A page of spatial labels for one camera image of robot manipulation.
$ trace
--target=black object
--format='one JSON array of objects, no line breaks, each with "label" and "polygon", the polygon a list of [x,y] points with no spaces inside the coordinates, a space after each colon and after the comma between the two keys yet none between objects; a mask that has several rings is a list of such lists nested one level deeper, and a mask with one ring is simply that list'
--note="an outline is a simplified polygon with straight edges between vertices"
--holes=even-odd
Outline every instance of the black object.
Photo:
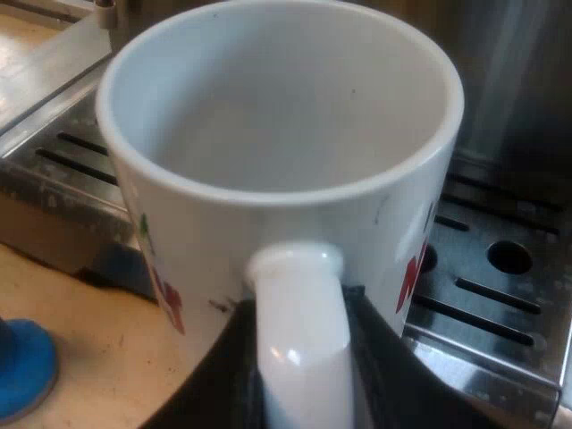
[{"label": "black object", "polygon": [[263,429],[256,307],[240,302],[220,338],[144,429]]},{"label": "black object", "polygon": [[[344,298],[352,352],[375,428],[501,428],[416,358],[379,316],[363,287],[344,288]],[[142,426],[195,427],[265,429],[254,301],[237,306],[205,359]]]}]

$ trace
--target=round hole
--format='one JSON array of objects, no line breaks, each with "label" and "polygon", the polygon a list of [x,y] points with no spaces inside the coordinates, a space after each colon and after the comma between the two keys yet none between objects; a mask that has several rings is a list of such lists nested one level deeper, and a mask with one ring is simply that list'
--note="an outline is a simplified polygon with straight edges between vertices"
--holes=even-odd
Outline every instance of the round hole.
[{"label": "round hole", "polygon": [[437,251],[430,244],[427,245],[425,249],[425,255],[423,256],[423,263],[421,264],[421,274],[429,273],[437,266]]},{"label": "round hole", "polygon": [[492,266],[508,274],[524,274],[533,266],[528,250],[514,241],[491,244],[486,256]]}]

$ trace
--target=mug handle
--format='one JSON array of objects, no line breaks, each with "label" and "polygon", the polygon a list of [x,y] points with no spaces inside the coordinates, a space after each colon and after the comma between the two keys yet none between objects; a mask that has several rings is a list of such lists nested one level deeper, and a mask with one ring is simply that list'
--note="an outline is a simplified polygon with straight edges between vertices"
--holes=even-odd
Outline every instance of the mug handle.
[{"label": "mug handle", "polygon": [[343,257],[331,245],[280,243],[251,258],[257,362],[271,429],[353,427]]}]

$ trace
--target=mug rim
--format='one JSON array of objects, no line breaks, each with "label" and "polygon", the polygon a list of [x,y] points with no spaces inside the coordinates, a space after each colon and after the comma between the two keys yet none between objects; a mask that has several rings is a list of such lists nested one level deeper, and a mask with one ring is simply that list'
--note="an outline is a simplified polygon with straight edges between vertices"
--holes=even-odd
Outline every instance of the mug rim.
[{"label": "mug rim", "polygon": [[193,198],[234,206],[309,206],[357,198],[385,188],[392,183],[404,179],[454,142],[465,107],[461,79],[450,58],[424,33],[387,13],[382,13],[358,4],[325,2],[323,0],[272,0],[273,4],[288,6],[319,4],[321,7],[342,9],[352,13],[369,15],[390,27],[392,30],[400,32],[404,37],[427,52],[434,63],[439,66],[438,72],[440,72],[444,78],[446,89],[445,112],[432,137],[427,139],[412,155],[382,172],[359,181],[352,181],[338,186],[302,191],[258,192],[217,187],[170,172],[161,165],[143,156],[123,136],[112,114],[111,100],[116,75],[122,68],[125,59],[139,46],[144,45],[156,35],[167,31],[171,26],[178,24],[180,21],[192,20],[193,17],[197,15],[216,13],[222,9],[228,10],[236,7],[252,7],[261,4],[268,5],[268,3],[268,0],[224,1],[191,9],[159,22],[136,36],[125,46],[108,65],[104,77],[99,83],[96,98],[98,125],[107,145],[111,149],[112,156],[119,158],[132,170],[160,186]]}]

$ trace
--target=espresso machine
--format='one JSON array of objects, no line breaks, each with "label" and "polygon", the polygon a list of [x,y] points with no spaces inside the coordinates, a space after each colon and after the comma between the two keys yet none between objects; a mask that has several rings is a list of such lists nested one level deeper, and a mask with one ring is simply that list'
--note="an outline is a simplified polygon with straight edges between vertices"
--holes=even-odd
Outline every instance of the espresso machine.
[{"label": "espresso machine", "polygon": [[[94,95],[129,40],[207,2],[95,3],[94,14],[0,88],[0,241],[88,282],[154,299]],[[402,341],[505,427],[556,427],[572,408],[572,5],[356,3],[435,40],[466,95]]]}]

